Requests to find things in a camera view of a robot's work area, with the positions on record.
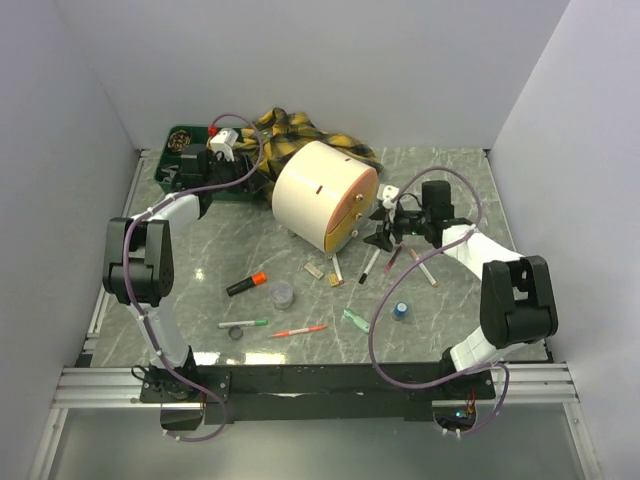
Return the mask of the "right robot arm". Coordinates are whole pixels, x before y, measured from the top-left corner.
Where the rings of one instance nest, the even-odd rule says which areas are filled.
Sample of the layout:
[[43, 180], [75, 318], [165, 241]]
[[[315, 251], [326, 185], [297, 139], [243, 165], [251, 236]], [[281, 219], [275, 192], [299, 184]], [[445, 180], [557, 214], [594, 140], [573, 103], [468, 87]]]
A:
[[440, 254], [459, 262], [481, 283], [479, 325], [444, 352], [441, 371], [432, 381], [407, 383], [391, 378], [378, 362], [372, 366], [395, 387], [426, 390], [439, 386], [447, 397], [460, 398], [472, 388], [473, 374], [499, 365], [505, 355], [523, 346], [556, 334], [558, 315], [549, 267], [540, 256], [523, 256], [502, 247], [478, 230], [477, 220], [456, 217], [448, 182], [424, 182], [422, 207], [417, 211], [402, 207], [404, 192], [391, 185], [379, 187], [379, 207], [371, 217], [380, 225], [368, 243], [389, 250], [393, 240], [416, 233], [433, 248], [414, 260], [413, 269]]

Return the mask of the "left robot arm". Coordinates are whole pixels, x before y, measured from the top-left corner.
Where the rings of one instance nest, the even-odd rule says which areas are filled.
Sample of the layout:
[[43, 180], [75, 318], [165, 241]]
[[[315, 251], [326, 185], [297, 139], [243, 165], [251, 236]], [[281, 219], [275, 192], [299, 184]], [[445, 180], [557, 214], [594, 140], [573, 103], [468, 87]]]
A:
[[256, 175], [258, 162], [248, 163], [241, 176], [220, 172], [235, 161], [220, 161], [205, 148], [181, 161], [178, 185], [156, 205], [134, 217], [116, 217], [107, 225], [102, 283], [136, 319], [151, 350], [145, 381], [164, 386], [176, 401], [197, 393], [224, 401], [201, 381], [193, 350], [173, 318], [169, 296], [174, 284], [172, 238], [208, 211], [212, 195], [237, 187]]

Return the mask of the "round cream drawer organizer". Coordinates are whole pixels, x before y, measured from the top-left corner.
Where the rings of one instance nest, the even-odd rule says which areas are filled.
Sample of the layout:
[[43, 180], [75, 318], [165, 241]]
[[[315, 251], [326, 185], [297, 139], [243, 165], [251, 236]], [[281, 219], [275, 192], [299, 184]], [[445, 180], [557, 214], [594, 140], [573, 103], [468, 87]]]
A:
[[334, 254], [357, 234], [378, 189], [375, 168], [313, 141], [278, 175], [272, 212], [284, 228], [325, 254]]

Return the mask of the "beige eraser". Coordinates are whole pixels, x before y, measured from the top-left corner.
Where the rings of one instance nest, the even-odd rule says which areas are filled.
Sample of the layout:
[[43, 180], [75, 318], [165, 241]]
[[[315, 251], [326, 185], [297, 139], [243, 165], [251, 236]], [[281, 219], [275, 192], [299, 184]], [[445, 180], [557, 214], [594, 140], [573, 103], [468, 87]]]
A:
[[314, 266], [311, 263], [306, 263], [304, 265], [304, 269], [310, 273], [311, 275], [313, 275], [316, 279], [321, 279], [324, 276], [324, 273], [317, 268], [316, 266]]

